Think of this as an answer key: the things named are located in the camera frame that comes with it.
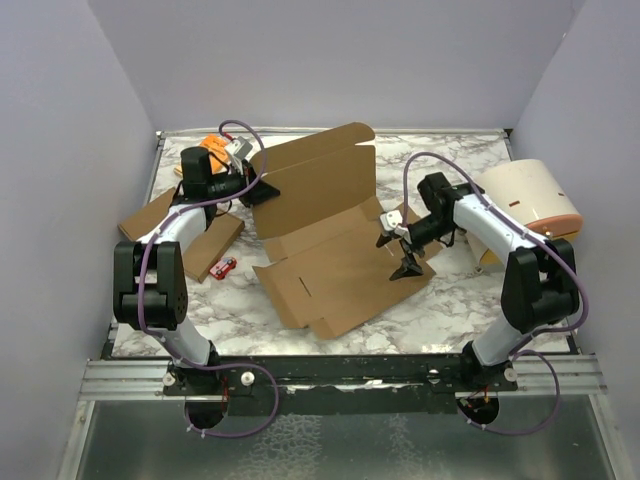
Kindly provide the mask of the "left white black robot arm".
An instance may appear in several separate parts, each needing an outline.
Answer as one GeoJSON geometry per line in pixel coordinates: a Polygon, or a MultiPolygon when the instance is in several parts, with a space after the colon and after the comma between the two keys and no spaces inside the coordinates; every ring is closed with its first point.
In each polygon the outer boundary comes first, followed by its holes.
{"type": "Polygon", "coordinates": [[[188,319],[183,254],[212,226],[219,204],[240,200],[253,207],[279,196],[248,160],[251,150],[244,138],[232,140],[219,173],[211,169],[215,155],[207,148],[183,150],[182,179],[165,216],[147,234],[121,241],[114,250],[116,320],[163,345],[172,360],[168,378],[202,395],[219,387],[220,360],[213,343],[188,319]]]}

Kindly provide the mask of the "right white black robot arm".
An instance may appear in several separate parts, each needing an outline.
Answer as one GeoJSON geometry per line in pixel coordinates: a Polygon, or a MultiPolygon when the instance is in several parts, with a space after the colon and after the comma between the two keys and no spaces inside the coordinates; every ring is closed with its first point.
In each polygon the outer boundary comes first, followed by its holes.
{"type": "Polygon", "coordinates": [[[453,185],[435,173],[424,177],[418,191],[428,216],[411,222],[402,208],[379,217],[382,231],[376,245],[397,240],[403,251],[392,280],[422,275],[417,259],[426,245],[458,230],[477,237],[504,267],[498,318],[459,356],[459,381],[481,391],[517,350],[579,309],[574,250],[564,239],[549,240],[517,223],[474,182],[453,185]]]}

